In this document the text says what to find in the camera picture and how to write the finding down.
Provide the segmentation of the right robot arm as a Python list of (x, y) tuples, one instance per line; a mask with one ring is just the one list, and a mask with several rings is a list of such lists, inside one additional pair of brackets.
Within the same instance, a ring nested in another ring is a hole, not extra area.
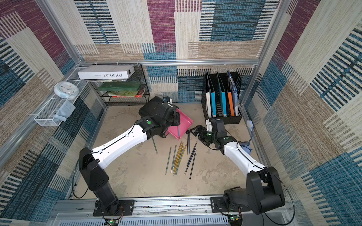
[(285, 196), (278, 171), (266, 167), (251, 156), (249, 144), (230, 135), (219, 119), (206, 121), (190, 130), (205, 146), (213, 144), (241, 170), (246, 177), (246, 188), (234, 187), (224, 191), (223, 201), (228, 211), (253, 211), (256, 215), (285, 205)]

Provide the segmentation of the black pink drawer unit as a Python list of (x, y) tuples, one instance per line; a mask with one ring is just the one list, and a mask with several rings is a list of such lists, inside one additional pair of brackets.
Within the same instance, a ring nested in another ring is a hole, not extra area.
[(153, 122), (160, 127), (160, 132), (157, 134), (162, 138), (172, 134), (179, 140), (193, 124), (191, 118), (167, 99), (154, 97), (142, 109), (145, 116), (150, 116)]

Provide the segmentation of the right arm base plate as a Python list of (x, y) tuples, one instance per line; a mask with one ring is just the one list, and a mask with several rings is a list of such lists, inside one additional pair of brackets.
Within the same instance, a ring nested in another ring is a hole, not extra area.
[(248, 212), (251, 210), (247, 200), (242, 198), (233, 200), (224, 196), (212, 196), (210, 203), (213, 213)]

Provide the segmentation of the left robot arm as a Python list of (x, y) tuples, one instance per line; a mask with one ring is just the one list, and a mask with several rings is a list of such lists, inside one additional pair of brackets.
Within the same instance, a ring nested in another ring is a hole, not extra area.
[(181, 123), (177, 110), (170, 97), (154, 97), (139, 110), (141, 118), (126, 132), (92, 150), (83, 148), (80, 151), (79, 171), (96, 195), (101, 210), (111, 215), (117, 215), (121, 210), (105, 168), (134, 146), (154, 136), (164, 138), (169, 127)]

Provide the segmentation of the green pencil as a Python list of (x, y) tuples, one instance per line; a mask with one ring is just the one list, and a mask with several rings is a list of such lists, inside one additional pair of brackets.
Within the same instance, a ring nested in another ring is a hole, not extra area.
[(173, 172), (174, 165), (175, 165), (176, 152), (177, 152), (177, 145), (175, 145), (175, 148), (174, 148), (173, 161), (172, 161), (172, 166), (171, 166), (171, 170), (170, 170), (171, 173)]
[(168, 159), (167, 159), (167, 164), (166, 164), (166, 171), (165, 171), (165, 175), (168, 172), (168, 167), (169, 167), (169, 163), (170, 163), (170, 158), (171, 158), (171, 151), (172, 151), (172, 147), (170, 147), (169, 149), (169, 154), (168, 154)]
[(152, 137), (152, 142), (153, 142), (153, 145), (154, 145), (155, 152), (156, 152), (156, 154), (158, 154), (156, 143), (155, 143), (155, 140), (154, 140), (153, 137)]

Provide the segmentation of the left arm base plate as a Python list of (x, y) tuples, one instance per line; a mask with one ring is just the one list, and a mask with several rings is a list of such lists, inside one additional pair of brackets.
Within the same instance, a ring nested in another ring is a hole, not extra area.
[(98, 199), (95, 202), (93, 211), (94, 217), (106, 216), (131, 216), (133, 214), (135, 200), (118, 200), (106, 207)]

